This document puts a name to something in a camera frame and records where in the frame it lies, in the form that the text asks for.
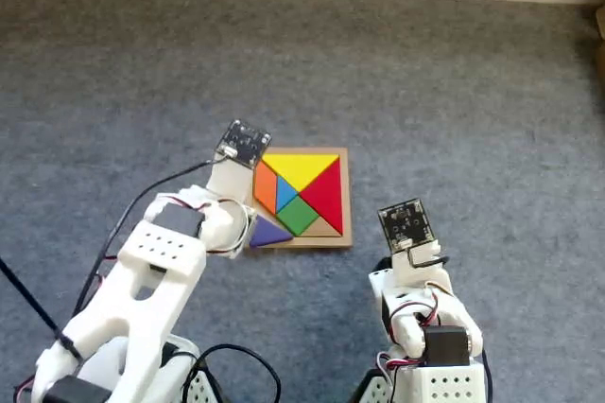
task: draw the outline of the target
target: red and white wire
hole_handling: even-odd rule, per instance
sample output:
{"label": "red and white wire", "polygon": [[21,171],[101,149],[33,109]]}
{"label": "red and white wire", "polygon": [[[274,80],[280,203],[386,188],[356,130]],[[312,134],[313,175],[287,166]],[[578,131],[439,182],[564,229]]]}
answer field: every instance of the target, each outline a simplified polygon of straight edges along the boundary
{"label": "red and white wire", "polygon": [[34,378],[35,377],[31,377],[30,379],[24,381],[21,384],[19,390],[17,391],[17,396],[15,398],[16,403],[21,403],[21,396],[23,395],[23,392],[34,382]]}

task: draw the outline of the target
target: wire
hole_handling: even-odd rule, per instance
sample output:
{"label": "wire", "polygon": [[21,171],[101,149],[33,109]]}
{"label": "wire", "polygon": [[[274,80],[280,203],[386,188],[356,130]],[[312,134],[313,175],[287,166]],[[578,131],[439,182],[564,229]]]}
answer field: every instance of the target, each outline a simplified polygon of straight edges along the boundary
{"label": "wire", "polygon": [[485,368],[485,378],[488,381],[488,399],[487,399],[487,403],[492,403],[492,401],[493,401],[492,370],[490,370],[490,364],[488,363],[488,354],[485,351],[485,344],[483,345],[483,351],[481,351],[481,360],[483,360],[483,368]]}
{"label": "wire", "polygon": [[12,394],[12,403],[21,403],[21,395],[26,391],[27,386],[29,386],[36,376],[32,375],[28,377],[25,381],[15,387],[15,390]]}
{"label": "wire", "polygon": [[242,229],[242,232],[239,234],[239,237],[233,242],[233,244],[231,244],[227,247],[223,247],[221,249],[209,250],[208,251],[209,254],[225,254],[228,252],[232,252],[233,250],[238,248],[242,244],[242,242],[246,239],[246,236],[248,235],[248,231],[250,230],[250,227],[251,227],[250,219],[248,218],[248,210],[246,209],[246,206],[243,203],[239,202],[238,200],[234,200],[233,198],[221,198],[218,200],[218,202],[219,203],[234,202],[235,204],[237,204],[239,206],[239,208],[242,210],[244,219],[246,220],[246,225]]}
{"label": "wire", "polygon": [[433,313],[433,311],[435,310],[435,307],[432,307],[429,304],[425,304],[424,302],[419,302],[419,301],[404,302],[403,304],[401,304],[400,306],[398,306],[397,308],[395,308],[390,313],[390,316],[389,316],[389,336],[390,336],[390,339],[393,341],[393,343],[399,344],[399,342],[397,342],[395,340],[395,335],[394,335],[394,332],[393,332],[393,327],[392,327],[393,317],[397,313],[399,313],[401,310],[403,310],[404,308],[411,307],[411,306],[423,306],[423,307],[426,307],[426,308],[430,308],[431,309],[430,313]]}
{"label": "wire", "polygon": [[430,268],[438,264],[445,265],[450,260],[449,256],[442,256],[441,258],[431,259],[430,261],[423,261],[422,263],[415,263],[414,257],[412,256],[412,249],[407,250],[407,261],[409,265],[414,269]]}
{"label": "wire", "polygon": [[53,320],[50,315],[44,310],[44,308],[40,305],[40,303],[36,300],[34,295],[29,292],[29,289],[23,284],[19,277],[12,271],[12,269],[4,262],[4,260],[0,257],[0,271],[7,277],[10,283],[19,291],[19,293],[26,299],[27,303],[30,307],[32,307],[38,316],[42,318],[42,321],[48,326],[50,330],[53,331],[55,335],[55,339],[59,341],[61,346],[69,351],[74,358],[78,361],[82,361],[82,355],[78,352],[74,343],[61,332],[55,320]]}
{"label": "wire", "polygon": [[267,369],[267,371],[271,374],[271,377],[273,377],[273,380],[275,381],[275,398],[273,399],[273,403],[279,403],[280,398],[282,396],[282,381],[280,380],[280,377],[277,375],[277,373],[275,372],[273,367],[271,367],[271,365],[266,360],[264,360],[261,357],[261,355],[259,355],[255,351],[252,351],[251,349],[249,349],[245,346],[240,346],[239,344],[231,344],[231,343],[216,344],[215,346],[211,346],[206,351],[201,353],[201,355],[198,357],[196,362],[191,367],[191,370],[189,371],[189,374],[187,375],[187,378],[186,378],[184,384],[182,385],[181,403],[187,403],[189,401],[187,399],[189,396],[189,388],[190,388],[193,380],[196,378],[196,375],[198,374],[198,372],[204,370],[205,359],[208,356],[210,356],[212,353],[214,353],[215,351],[218,351],[221,349],[239,351],[239,352],[247,354],[248,356],[251,356],[251,357],[255,358],[256,360],[258,360],[259,362],[261,362],[261,364]]}
{"label": "wire", "polygon": [[177,358],[179,356],[187,356],[189,359],[198,360],[198,356],[193,354],[191,351],[177,351],[176,353],[173,353],[172,356],[170,356],[170,359],[168,360]]}
{"label": "wire", "polygon": [[199,209],[202,209],[202,208],[210,205],[209,202],[205,201],[200,206],[196,207],[196,206],[189,204],[187,201],[180,199],[179,197],[175,197],[174,195],[160,195],[159,198],[168,198],[168,199],[172,200],[173,202],[175,202],[176,204],[179,204],[182,207],[188,207],[189,209],[193,209],[194,211],[199,211]]}
{"label": "wire", "polygon": [[203,162],[199,162],[193,166],[190,166],[189,168],[183,169],[177,173],[171,174],[170,176],[166,176],[165,178],[161,179],[160,181],[157,181],[157,182],[153,183],[152,185],[148,186],[147,188],[145,188],[126,206],[126,209],[124,209],[122,216],[120,216],[117,223],[113,226],[112,230],[110,231],[107,238],[105,239],[105,242],[103,243],[103,246],[101,247],[101,250],[99,250],[98,255],[96,256],[93,268],[91,269],[88,276],[86,277],[84,286],[82,287],[82,290],[79,293],[78,300],[76,301],[76,306],[74,307],[74,311],[72,313],[72,318],[82,311],[82,309],[84,307],[84,301],[86,300],[86,295],[88,294],[88,291],[90,290],[91,285],[93,284],[93,280],[95,280],[96,272],[98,271],[98,268],[100,267],[103,260],[107,257],[107,251],[109,250],[110,246],[112,245],[112,242],[115,239],[115,237],[117,236],[117,234],[120,232],[120,229],[124,225],[126,218],[129,216],[130,211],[132,211],[132,208],[136,205],[136,203],[138,201],[140,201],[147,193],[149,193],[151,190],[156,188],[158,185],[162,185],[164,183],[167,183],[168,181],[172,181],[173,179],[180,178],[181,176],[184,176],[185,174],[189,174],[189,173],[191,173],[197,169],[203,168],[205,166],[219,164],[221,162],[224,162],[225,159],[227,159],[227,157],[223,157],[218,160],[205,160]]}
{"label": "wire", "polygon": [[390,398],[389,398],[389,403],[393,403],[393,399],[395,398],[395,391],[397,390],[397,375],[399,375],[399,369],[402,367],[410,367],[410,366],[415,366],[418,365],[418,363],[420,363],[419,360],[414,360],[414,359],[394,359],[394,360],[399,360],[401,362],[408,362],[408,363],[402,363],[400,365],[396,365],[393,369],[393,387],[392,390],[390,391]]}
{"label": "wire", "polygon": [[385,381],[387,382],[387,384],[389,385],[389,388],[392,389],[393,388],[393,380],[391,379],[389,372],[387,372],[387,370],[382,366],[382,362],[380,361],[380,359],[387,359],[387,361],[390,360],[390,354],[386,351],[381,351],[376,355],[376,368],[378,370],[380,370],[380,373],[382,373],[382,376],[385,378]]}

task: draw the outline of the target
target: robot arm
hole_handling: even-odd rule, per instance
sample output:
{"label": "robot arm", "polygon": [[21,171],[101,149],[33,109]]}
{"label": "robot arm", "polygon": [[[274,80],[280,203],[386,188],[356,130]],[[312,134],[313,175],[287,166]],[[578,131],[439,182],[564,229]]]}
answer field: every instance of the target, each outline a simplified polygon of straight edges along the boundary
{"label": "robot arm", "polygon": [[[84,360],[114,338],[128,338],[121,377],[109,399],[106,392],[97,401],[144,400],[160,368],[166,338],[205,268],[206,255],[233,258],[245,245],[255,214],[243,201],[269,141],[268,134],[234,121],[216,149],[219,164],[206,188],[193,185],[177,194],[160,194],[88,306],[63,329]],[[151,295],[139,297],[141,289]],[[55,342],[37,361],[31,401],[67,401],[55,399],[53,388],[80,365]],[[93,403],[94,393],[69,402]]]}
{"label": "robot arm", "polygon": [[485,403],[481,330],[455,296],[420,200],[378,212],[391,256],[370,273],[374,300],[391,342],[352,401]]}

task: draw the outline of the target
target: circuit board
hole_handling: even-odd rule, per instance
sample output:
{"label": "circuit board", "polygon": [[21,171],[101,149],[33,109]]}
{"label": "circuit board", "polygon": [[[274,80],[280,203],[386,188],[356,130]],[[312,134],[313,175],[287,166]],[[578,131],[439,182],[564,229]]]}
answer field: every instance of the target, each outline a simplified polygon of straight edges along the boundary
{"label": "circuit board", "polygon": [[216,152],[254,169],[271,142],[271,135],[236,119],[216,146]]}
{"label": "circuit board", "polygon": [[392,254],[435,240],[420,198],[380,209],[378,218]]}

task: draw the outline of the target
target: wooden puzzle board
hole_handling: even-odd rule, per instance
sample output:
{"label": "wooden puzzle board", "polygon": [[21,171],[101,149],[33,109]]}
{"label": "wooden puzzle board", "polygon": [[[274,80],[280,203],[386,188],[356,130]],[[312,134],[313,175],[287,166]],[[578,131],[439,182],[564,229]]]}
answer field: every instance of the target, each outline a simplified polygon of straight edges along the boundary
{"label": "wooden puzzle board", "polygon": [[[295,159],[295,156],[301,156],[302,160],[298,160],[299,169],[301,171],[289,171],[288,159]],[[305,171],[304,167],[300,166],[300,162],[305,162],[304,159],[308,160],[308,171]],[[312,185],[313,182],[308,181],[308,176],[315,175],[313,166],[320,165],[326,167],[319,172],[320,175],[324,172],[327,173],[326,169],[331,165],[338,165],[339,169],[339,182],[340,182],[340,211],[341,223],[338,223],[338,219],[331,216],[330,212],[323,211],[322,213],[326,218],[329,219],[329,224],[323,219],[321,215],[315,215],[310,217],[309,221],[311,224],[305,222],[305,211],[308,206],[297,206],[297,203],[301,202],[299,197],[296,195],[306,193],[304,190],[309,190],[307,187]],[[277,168],[277,184],[281,184],[279,194],[282,197],[292,197],[291,199],[278,200],[277,194],[274,188],[265,188],[259,186],[259,181],[264,181],[269,171],[274,171]],[[262,165],[256,168],[254,183],[251,190],[251,197],[249,199],[249,205],[256,209],[259,216],[271,222],[273,225],[277,225],[280,228],[287,228],[294,235],[290,240],[284,242],[271,243],[262,247],[266,248],[348,248],[353,245],[353,231],[351,221],[351,192],[350,192],[350,180],[349,180],[349,154],[346,148],[268,148],[267,152],[263,156]],[[321,193],[309,194],[310,197],[315,196],[316,198],[322,197]],[[275,209],[271,209],[270,212],[267,206],[272,207],[276,203]]]}

